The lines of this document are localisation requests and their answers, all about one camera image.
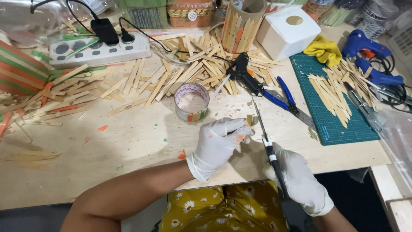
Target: cardboard tube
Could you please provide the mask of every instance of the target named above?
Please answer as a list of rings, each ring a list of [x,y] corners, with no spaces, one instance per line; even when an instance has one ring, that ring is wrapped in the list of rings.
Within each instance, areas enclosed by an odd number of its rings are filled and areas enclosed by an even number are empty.
[[[239,54],[249,50],[266,8],[266,0],[244,0],[239,6],[230,0],[222,33],[222,46],[226,52]]]

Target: scissor blade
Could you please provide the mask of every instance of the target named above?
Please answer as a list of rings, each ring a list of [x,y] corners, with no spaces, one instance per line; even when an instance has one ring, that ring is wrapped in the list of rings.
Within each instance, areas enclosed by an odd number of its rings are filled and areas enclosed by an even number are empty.
[[[259,112],[258,106],[256,105],[256,102],[255,102],[255,100],[253,99],[253,97],[252,97],[252,101],[253,101],[253,104],[255,105],[257,118],[259,118],[260,127],[262,128],[263,135],[265,136],[266,141],[269,141],[269,140],[267,139],[267,134],[266,134],[266,131],[265,131],[265,127],[263,126],[262,117],[260,116],[260,112]]]

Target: power strip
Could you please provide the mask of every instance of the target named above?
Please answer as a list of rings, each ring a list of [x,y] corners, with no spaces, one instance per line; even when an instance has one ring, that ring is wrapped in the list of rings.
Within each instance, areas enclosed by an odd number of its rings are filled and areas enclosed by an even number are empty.
[[[124,43],[121,36],[120,42],[108,46],[97,42],[69,57],[71,52],[85,46],[96,38],[68,40],[50,45],[49,56],[53,59],[49,63],[55,69],[70,69],[87,64],[88,66],[111,64],[133,59],[146,58],[152,55],[149,40],[146,36],[136,32],[129,32],[134,37],[133,42]]]

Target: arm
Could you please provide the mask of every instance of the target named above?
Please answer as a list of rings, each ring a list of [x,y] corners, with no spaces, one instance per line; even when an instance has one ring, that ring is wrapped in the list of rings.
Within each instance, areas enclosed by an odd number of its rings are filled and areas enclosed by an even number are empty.
[[[357,232],[336,207],[323,216],[312,217],[312,220],[319,232]]]
[[[60,231],[120,231],[121,220],[193,179],[184,160],[115,177],[82,193]]]
[[[310,215],[320,232],[356,232],[356,229],[334,206],[326,188],[313,176],[306,159],[273,143],[286,189],[292,200]],[[268,157],[263,157],[263,173],[280,186]]]
[[[242,118],[223,118],[202,125],[196,152],[185,161],[137,170],[85,191],[73,203],[60,231],[119,232],[121,220],[180,185],[194,178],[207,181],[251,133]]]

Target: packing tape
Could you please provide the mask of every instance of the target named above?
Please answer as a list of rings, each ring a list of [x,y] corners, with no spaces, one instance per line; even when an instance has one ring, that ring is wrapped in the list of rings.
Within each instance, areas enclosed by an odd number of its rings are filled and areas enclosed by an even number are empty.
[[[185,95],[187,93],[194,93],[194,94],[202,97],[206,107],[203,110],[199,111],[199,112],[185,112],[185,111],[183,111],[181,108],[179,108],[179,102],[182,99],[183,95]],[[197,84],[197,83],[183,84],[182,86],[180,86],[177,89],[177,91],[175,93],[176,112],[177,112],[178,116],[181,119],[186,120],[188,122],[195,122],[197,120],[203,119],[205,114],[206,114],[206,110],[207,110],[207,107],[209,105],[209,102],[210,102],[209,93],[207,92],[205,87],[203,87],[202,85]]]

